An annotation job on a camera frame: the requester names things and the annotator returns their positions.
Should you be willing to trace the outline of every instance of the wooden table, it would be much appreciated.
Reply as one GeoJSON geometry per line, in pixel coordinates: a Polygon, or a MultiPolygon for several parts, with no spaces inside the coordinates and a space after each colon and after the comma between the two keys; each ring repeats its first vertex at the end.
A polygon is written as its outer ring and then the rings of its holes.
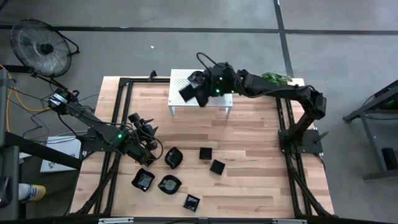
{"type": "MultiPolygon", "coordinates": [[[[111,121],[119,78],[104,77],[95,112],[103,121],[111,121]]],[[[303,80],[295,78],[294,83],[303,85],[303,80]]],[[[138,112],[141,118],[154,118],[151,124],[159,126],[156,136],[165,146],[164,154],[175,146],[182,151],[184,159],[177,169],[171,170],[164,162],[164,156],[150,167],[140,166],[130,157],[123,156],[112,216],[294,216],[285,158],[277,140],[280,127],[274,98],[234,96],[234,107],[229,118],[225,119],[225,112],[218,108],[180,108],[173,117],[167,106],[168,94],[169,84],[134,84],[129,114],[138,112]],[[209,171],[210,161],[199,160],[199,147],[213,148],[213,159],[226,164],[223,175],[209,171]],[[142,167],[156,176],[146,193],[131,185],[136,172],[142,167]],[[182,181],[176,194],[167,195],[157,187],[167,174],[182,181]],[[182,207],[187,194],[200,198],[196,213],[182,207]]],[[[303,109],[296,101],[292,102],[292,107],[297,121],[303,109]]],[[[83,162],[71,212],[77,211],[97,187],[103,156],[104,153],[96,152],[83,162]]],[[[309,189],[326,210],[333,213],[321,162],[311,154],[302,157],[309,189]]],[[[104,191],[102,207],[106,203],[107,191],[108,187],[104,191]]],[[[302,193],[300,190],[297,193],[300,208],[304,211],[302,193]]]]}

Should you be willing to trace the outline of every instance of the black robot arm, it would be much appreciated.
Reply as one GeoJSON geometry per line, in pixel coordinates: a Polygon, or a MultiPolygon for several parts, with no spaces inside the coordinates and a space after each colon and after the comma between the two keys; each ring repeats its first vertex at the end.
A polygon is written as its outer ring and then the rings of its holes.
{"type": "Polygon", "coordinates": [[[304,115],[296,124],[289,127],[286,145],[302,145],[305,130],[316,119],[325,116],[326,98],[310,85],[278,85],[250,74],[246,70],[234,71],[226,63],[215,63],[204,72],[194,72],[189,80],[195,84],[180,90],[185,101],[195,97],[200,106],[206,106],[209,97],[223,96],[227,93],[238,93],[248,98],[274,96],[298,101],[304,109],[304,115]]]}
{"type": "Polygon", "coordinates": [[[93,151],[117,151],[122,155],[127,154],[140,164],[149,166],[157,158],[150,152],[157,148],[154,137],[157,128],[152,128],[148,123],[140,119],[137,113],[129,116],[134,123],[127,124],[107,123],[90,112],[78,102],[77,94],[63,89],[57,89],[49,99],[49,107],[60,115],[71,115],[90,127],[88,134],[80,137],[84,140],[86,149],[93,151]]]}

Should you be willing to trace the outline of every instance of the gray floor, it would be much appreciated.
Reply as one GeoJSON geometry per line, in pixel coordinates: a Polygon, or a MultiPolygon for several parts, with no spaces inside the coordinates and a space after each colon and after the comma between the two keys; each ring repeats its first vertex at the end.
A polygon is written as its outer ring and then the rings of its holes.
{"type": "MultiPolygon", "coordinates": [[[[280,0],[286,29],[397,30],[397,1],[280,0]]],[[[53,25],[121,27],[277,28],[271,0],[11,0],[0,22],[31,17],[53,25]]],[[[58,80],[82,97],[99,92],[105,75],[168,76],[171,68],[201,68],[198,51],[235,69],[286,74],[278,34],[207,34],[155,32],[63,32],[81,47],[69,72],[58,80]]],[[[322,141],[326,175],[337,215],[346,218],[398,222],[398,179],[365,183],[377,172],[376,160],[362,124],[345,124],[343,115],[397,77],[398,36],[288,35],[295,77],[324,92],[326,117],[317,122],[330,134],[322,141]]],[[[0,30],[0,62],[19,64],[9,46],[9,31],[0,30]]],[[[51,92],[48,85],[14,74],[21,91],[35,96],[51,92]]],[[[23,97],[27,105],[40,103],[23,97]]],[[[85,103],[95,106],[96,98],[85,103]]],[[[11,106],[11,131],[22,134],[34,125],[30,115],[11,106]]],[[[55,113],[39,116],[51,134],[67,132],[55,113]]],[[[84,125],[65,118],[73,129],[84,125]]],[[[41,129],[28,138],[44,134],[41,129]]],[[[62,214],[71,191],[60,189],[32,212],[32,217],[62,214]],[[64,203],[56,200],[63,198],[64,203]]]]}

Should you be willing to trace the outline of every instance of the fan guard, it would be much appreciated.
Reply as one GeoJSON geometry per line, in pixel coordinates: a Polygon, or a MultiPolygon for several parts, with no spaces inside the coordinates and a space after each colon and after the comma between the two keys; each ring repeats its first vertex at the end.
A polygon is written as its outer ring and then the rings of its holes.
{"type": "Polygon", "coordinates": [[[43,77],[60,77],[70,68],[72,55],[78,50],[71,53],[67,40],[52,26],[35,19],[23,19],[11,30],[16,57],[31,73],[43,77]]]}

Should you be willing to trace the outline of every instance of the white pegboard stand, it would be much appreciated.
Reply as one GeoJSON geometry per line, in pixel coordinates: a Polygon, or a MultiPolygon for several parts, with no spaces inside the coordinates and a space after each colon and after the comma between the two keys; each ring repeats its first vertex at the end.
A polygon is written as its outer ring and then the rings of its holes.
{"type": "MultiPolygon", "coordinates": [[[[187,102],[181,97],[180,91],[189,83],[188,77],[194,71],[203,71],[197,69],[172,69],[170,74],[170,90],[169,90],[169,110],[172,116],[175,116],[175,108],[178,106],[199,106],[197,99],[192,98],[187,102]]],[[[228,118],[233,106],[232,94],[224,94],[220,97],[211,97],[206,106],[225,108],[225,115],[228,118]]]]}

